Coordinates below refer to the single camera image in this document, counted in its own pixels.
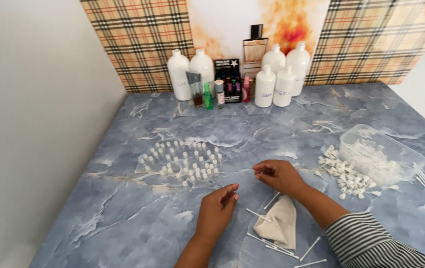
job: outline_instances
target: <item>blue marble surface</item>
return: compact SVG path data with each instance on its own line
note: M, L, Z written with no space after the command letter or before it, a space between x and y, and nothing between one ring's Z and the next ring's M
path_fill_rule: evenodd
M209 266L299 265L246 236L257 218L245 208L263 213L273 196L251 167L269 158L290 161L307 183L351 212L370 211L397 240L425 253L425 190L417 181L400 182L399 190L380 197L340 200L334 180L313 174L318 155L337 147L340 135L357 124L425 156L425 119L382 83L306 87L290 106L265 109L238 103L208 111L170 93L130 94L30 267L172 267L194 233L201 198L230 183L239 183L240 199ZM219 147L220 176L184 186L185 177L145 173L141 155L156 142L175 140ZM294 204L296 253L302 256L323 231ZM303 263L325 258L328 262L314 267L339 266L322 239Z

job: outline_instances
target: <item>perfume poster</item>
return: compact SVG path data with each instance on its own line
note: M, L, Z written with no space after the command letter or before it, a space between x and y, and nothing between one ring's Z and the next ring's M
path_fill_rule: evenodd
M329 0L188 0L194 48L213 60L239 58L242 75L260 71L274 43L287 53L305 41L313 55Z

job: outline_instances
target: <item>person's left hand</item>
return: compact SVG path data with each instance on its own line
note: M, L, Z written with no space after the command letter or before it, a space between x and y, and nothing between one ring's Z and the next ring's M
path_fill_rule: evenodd
M229 184L202 198L194 236L216 243L232 218L239 195L239 184Z

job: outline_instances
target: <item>striped shirt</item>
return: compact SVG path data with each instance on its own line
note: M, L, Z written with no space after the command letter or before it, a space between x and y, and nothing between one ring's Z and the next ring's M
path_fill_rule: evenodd
M425 255L394 240L369 212L342 216L325 235L343 268L425 268Z

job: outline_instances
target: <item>plaid pattern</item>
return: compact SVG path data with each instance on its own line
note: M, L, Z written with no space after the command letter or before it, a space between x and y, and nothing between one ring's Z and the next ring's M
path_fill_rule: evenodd
M332 0L305 84L399 84L424 52L425 0Z
M81 3L128 93L172 91L172 50L194 55L186 0Z
M129 93L172 91L194 55L187 0L81 0ZM425 0L332 0L305 85L399 84L425 52Z

